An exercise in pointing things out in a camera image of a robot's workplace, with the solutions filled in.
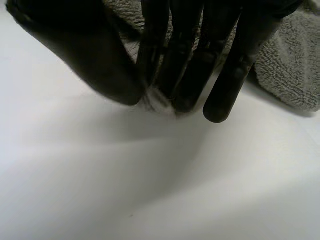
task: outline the black finger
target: black finger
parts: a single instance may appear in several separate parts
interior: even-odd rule
[[[169,0],[141,0],[144,30],[137,65],[147,84],[153,82],[169,23]]]
[[[213,123],[228,118],[261,45],[280,25],[281,20],[264,9],[247,6],[239,19],[230,54],[203,108]]]
[[[145,92],[100,0],[9,0],[8,11],[95,91],[126,105]]]
[[[199,45],[174,93],[176,111],[187,113],[195,107],[240,12],[240,6],[233,0],[206,0]]]
[[[156,85],[171,98],[195,42],[204,0],[171,0],[173,33]]]

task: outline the terry cloth towel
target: terry cloth towel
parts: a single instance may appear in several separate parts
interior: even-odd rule
[[[139,0],[104,0],[121,19],[142,31],[144,18]],[[255,63],[258,83],[293,108],[316,112],[320,109],[320,0],[305,0],[295,13],[285,17],[280,29],[260,50]],[[172,32],[169,21],[167,39]],[[232,31],[222,61],[235,37]],[[137,56],[139,45],[128,44]]]

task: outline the white surface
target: white surface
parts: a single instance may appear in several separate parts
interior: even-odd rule
[[[0,10],[1,240],[320,239],[320,117],[246,84],[230,118],[92,92]]]

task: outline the gray fabric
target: gray fabric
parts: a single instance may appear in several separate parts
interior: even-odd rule
[[[138,0],[104,0],[121,18],[141,31],[144,27]],[[255,71],[259,84],[284,103],[303,111],[320,109],[320,0],[306,0],[303,8],[286,17],[278,32],[258,54]],[[169,24],[167,38],[172,32]],[[231,48],[230,35],[222,61]],[[130,54],[139,45],[131,44]]]

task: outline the robotic hand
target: robotic hand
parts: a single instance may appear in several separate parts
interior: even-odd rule
[[[137,64],[128,56],[101,0],[8,0],[15,20],[94,90],[135,105],[156,85],[177,112],[196,105],[238,21],[226,63],[203,108],[213,123],[226,120],[262,44],[303,0],[141,0],[145,27]],[[173,33],[158,76],[172,13]],[[192,48],[203,12],[201,37]]]

